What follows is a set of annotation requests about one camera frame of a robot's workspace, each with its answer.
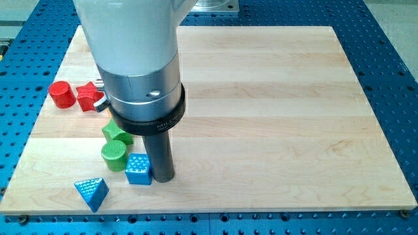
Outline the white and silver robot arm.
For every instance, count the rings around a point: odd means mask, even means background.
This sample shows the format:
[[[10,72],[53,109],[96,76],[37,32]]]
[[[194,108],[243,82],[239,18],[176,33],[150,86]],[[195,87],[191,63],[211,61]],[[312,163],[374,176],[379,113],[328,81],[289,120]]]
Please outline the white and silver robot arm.
[[[176,30],[195,0],[74,0],[110,107],[131,121],[170,113],[181,96]]]

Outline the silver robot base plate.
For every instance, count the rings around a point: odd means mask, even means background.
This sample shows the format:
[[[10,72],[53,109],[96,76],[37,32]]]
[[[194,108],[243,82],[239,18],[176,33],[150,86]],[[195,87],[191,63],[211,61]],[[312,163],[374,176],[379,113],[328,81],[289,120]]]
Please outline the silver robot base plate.
[[[239,0],[198,0],[192,12],[239,12]]]

